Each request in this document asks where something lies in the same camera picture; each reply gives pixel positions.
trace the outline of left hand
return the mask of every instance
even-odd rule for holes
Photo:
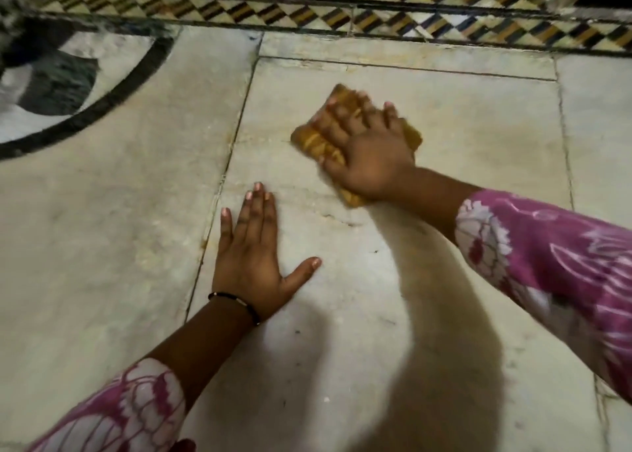
[[[228,208],[222,209],[213,292],[233,294],[269,319],[306,283],[322,263],[305,259],[294,272],[281,276],[277,257],[277,214],[274,196],[261,183],[248,191],[237,225]]]

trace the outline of right hand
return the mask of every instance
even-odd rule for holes
[[[335,100],[329,114],[318,113],[312,126],[343,153],[346,165],[331,157],[320,159],[321,167],[349,191],[372,200],[388,200],[388,191],[402,173],[415,168],[415,156],[404,139],[402,120],[395,106],[375,108],[367,94],[358,94],[361,118],[353,116]]]

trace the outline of hand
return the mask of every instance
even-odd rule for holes
[[[277,214],[272,193],[263,184],[248,191],[237,225],[228,208],[222,209],[213,292],[233,294],[250,304],[261,320],[270,318],[318,269],[318,257],[305,259],[281,277],[277,258]]]
[[[373,200],[387,200],[402,172],[415,168],[415,157],[404,139],[402,121],[390,102],[378,111],[366,93],[359,93],[362,117],[356,118],[335,100],[329,114],[318,113],[312,126],[341,150],[346,166],[330,157],[320,165],[338,184]]]

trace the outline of floral print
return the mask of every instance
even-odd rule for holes
[[[143,359],[80,403],[29,452],[168,452],[185,419],[184,393],[162,363]]]
[[[632,231],[484,190],[461,206],[456,242],[476,272],[631,401]]]
[[[455,235],[476,272],[631,401],[632,231],[484,190],[462,204]],[[143,359],[27,450],[167,452],[184,418],[176,376],[157,360]]]

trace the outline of grout line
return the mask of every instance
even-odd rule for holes
[[[358,6],[353,6],[353,8],[352,8],[352,20],[349,22],[349,31],[347,32],[347,37],[348,38],[353,38],[353,36],[354,36],[353,26],[355,24],[355,15],[356,15],[357,10],[358,10]]]
[[[557,108],[559,110],[559,125],[562,129],[562,148],[564,149],[564,159],[566,162],[566,177],[568,178],[568,195],[571,201],[571,208],[575,210],[575,198],[573,193],[573,172],[571,170],[571,159],[568,150],[568,133],[566,131],[566,121],[564,119],[564,100],[562,98],[562,83],[559,81],[559,71],[557,70],[557,57],[553,56],[553,68],[555,69],[557,82]]]
[[[211,213],[210,213],[209,231],[206,233],[206,236],[202,240],[202,243],[205,246],[204,246],[202,255],[200,257],[200,264],[198,264],[198,270],[195,274],[195,281],[194,281],[193,288],[191,289],[189,302],[186,305],[185,322],[189,320],[189,313],[191,312],[191,306],[193,305],[193,302],[194,302],[195,289],[197,288],[198,281],[200,280],[201,266],[204,264],[204,256],[206,256],[206,250],[209,244],[210,232],[211,232],[211,229],[213,228],[213,222],[215,221],[215,215],[217,213],[217,204],[219,203],[219,198],[222,195],[222,191],[224,190],[224,183],[226,181],[226,173],[228,172],[228,167],[230,166],[231,159],[233,158],[234,145],[237,142],[237,136],[239,135],[239,130],[241,128],[241,120],[243,119],[243,111],[246,109],[246,101],[248,100],[248,97],[250,95],[250,87],[252,86],[252,81],[255,78],[255,70],[257,69],[259,58],[261,58],[261,56],[259,56],[259,51],[261,50],[261,45],[263,41],[264,41],[264,35],[261,34],[261,39],[259,40],[259,44],[257,44],[257,49],[255,50],[255,60],[252,63],[252,68],[250,70],[250,80],[248,81],[248,86],[246,87],[246,94],[244,95],[243,103],[241,105],[241,111],[240,111],[239,119],[237,120],[237,127],[235,128],[233,141],[231,142],[228,149],[228,158],[226,160],[226,166],[224,168],[224,172],[222,173],[222,178],[219,181],[219,185],[217,186],[217,193],[214,195],[214,198],[213,198],[213,204],[211,206]]]
[[[609,397],[601,395],[598,391],[597,376],[595,376],[595,394],[597,400],[596,412],[601,425],[601,434],[604,441],[604,452],[610,452],[610,419],[608,417],[608,400]]]
[[[489,78],[514,78],[514,79],[526,79],[529,81],[544,81],[547,83],[554,83],[556,79],[545,78],[532,78],[529,76],[514,76],[512,74],[494,74],[493,72],[471,72],[471,71],[449,71],[447,69],[431,69],[428,67],[406,67],[406,66],[391,66],[380,65],[378,63],[354,63],[352,61],[335,61],[333,59],[315,59],[313,57],[286,57],[286,56],[262,56],[270,59],[286,59],[288,61],[312,61],[314,63],[327,63],[330,65],[349,65],[349,66],[365,66],[365,67],[390,67],[391,69],[404,69],[406,71],[431,71],[431,72],[446,72],[447,74],[469,74],[471,76],[485,76]]]

